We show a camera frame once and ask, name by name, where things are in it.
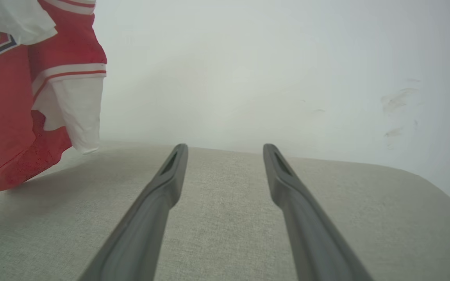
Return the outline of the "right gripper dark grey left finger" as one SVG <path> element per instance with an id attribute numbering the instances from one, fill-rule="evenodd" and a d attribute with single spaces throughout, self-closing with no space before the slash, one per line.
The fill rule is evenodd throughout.
<path id="1" fill-rule="evenodd" d="M 80 276 L 81 281 L 152 281 L 170 210 L 182 193 L 189 149 L 176 145 Z"/>

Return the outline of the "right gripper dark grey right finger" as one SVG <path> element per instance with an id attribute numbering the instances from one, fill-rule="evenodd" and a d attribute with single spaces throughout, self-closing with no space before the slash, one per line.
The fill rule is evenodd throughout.
<path id="1" fill-rule="evenodd" d="M 280 150 L 263 147 L 268 187 L 282 210 L 300 281 L 371 281 L 343 235 L 302 183 Z"/>

